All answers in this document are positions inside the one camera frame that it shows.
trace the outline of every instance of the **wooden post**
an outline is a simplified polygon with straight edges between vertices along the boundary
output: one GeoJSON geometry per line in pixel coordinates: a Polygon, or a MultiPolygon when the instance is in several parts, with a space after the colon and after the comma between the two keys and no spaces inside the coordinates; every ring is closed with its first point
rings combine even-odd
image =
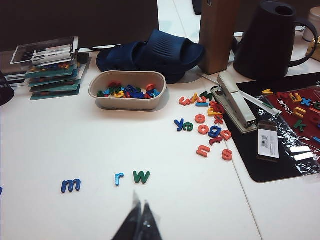
{"type": "Polygon", "coordinates": [[[199,43],[205,47],[199,67],[211,75],[228,67],[240,0],[202,0],[199,43]]]}

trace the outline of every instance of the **black mat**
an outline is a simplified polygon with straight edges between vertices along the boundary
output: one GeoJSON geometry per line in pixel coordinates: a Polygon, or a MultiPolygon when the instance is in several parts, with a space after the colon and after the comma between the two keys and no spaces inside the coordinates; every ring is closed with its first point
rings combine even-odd
{"type": "MultiPolygon", "coordinates": [[[[271,89],[274,93],[286,92],[314,86],[318,81],[320,81],[320,72],[288,76],[269,82],[239,83],[237,86],[240,90],[252,96],[261,96],[261,92],[265,89],[271,89]]],[[[258,114],[255,114],[255,117],[258,121],[261,120],[258,114]]],[[[224,115],[223,119],[232,133],[232,138],[250,177],[255,182],[264,183],[302,175],[295,166],[295,161],[288,157],[281,146],[279,146],[280,158],[278,163],[257,159],[257,133],[241,134],[227,115],[224,115]]]]}

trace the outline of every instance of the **metal stapler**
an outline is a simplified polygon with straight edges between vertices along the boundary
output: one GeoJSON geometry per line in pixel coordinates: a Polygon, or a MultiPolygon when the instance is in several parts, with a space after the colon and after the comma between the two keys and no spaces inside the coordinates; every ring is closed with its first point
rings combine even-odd
{"type": "Polygon", "coordinates": [[[224,107],[232,122],[242,134],[248,134],[258,129],[257,119],[246,103],[240,89],[234,83],[232,76],[223,71],[217,78],[218,87],[211,92],[215,100],[224,107]]]}

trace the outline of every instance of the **navy slipper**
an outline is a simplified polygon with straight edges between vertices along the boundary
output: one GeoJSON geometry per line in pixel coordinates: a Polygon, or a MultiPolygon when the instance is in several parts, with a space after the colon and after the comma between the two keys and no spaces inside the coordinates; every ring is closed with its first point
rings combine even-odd
{"type": "Polygon", "coordinates": [[[164,75],[181,75],[198,65],[205,48],[187,38],[154,30],[137,52],[135,64],[144,71],[157,71],[164,75]]]}
{"type": "Polygon", "coordinates": [[[135,41],[103,49],[96,57],[95,63],[101,72],[111,70],[139,71],[134,60],[137,50],[143,45],[143,42],[135,41]]]}
{"type": "Polygon", "coordinates": [[[145,43],[132,42],[101,51],[96,64],[101,72],[155,71],[165,76],[167,84],[173,84],[197,66],[204,53],[202,45],[187,38],[154,30],[145,43]]]}

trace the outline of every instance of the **beige bowl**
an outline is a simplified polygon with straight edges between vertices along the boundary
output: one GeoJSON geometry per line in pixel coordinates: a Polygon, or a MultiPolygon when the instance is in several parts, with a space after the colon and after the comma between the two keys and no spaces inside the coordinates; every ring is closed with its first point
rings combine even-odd
{"type": "Polygon", "coordinates": [[[161,100],[167,88],[166,78],[155,71],[105,71],[92,80],[89,86],[89,95],[96,99],[98,105],[107,109],[154,109],[161,100]],[[146,93],[146,86],[154,84],[160,94],[154,98],[115,98],[98,97],[99,91],[105,91],[111,82],[121,83],[122,86],[132,85],[146,93]]]}

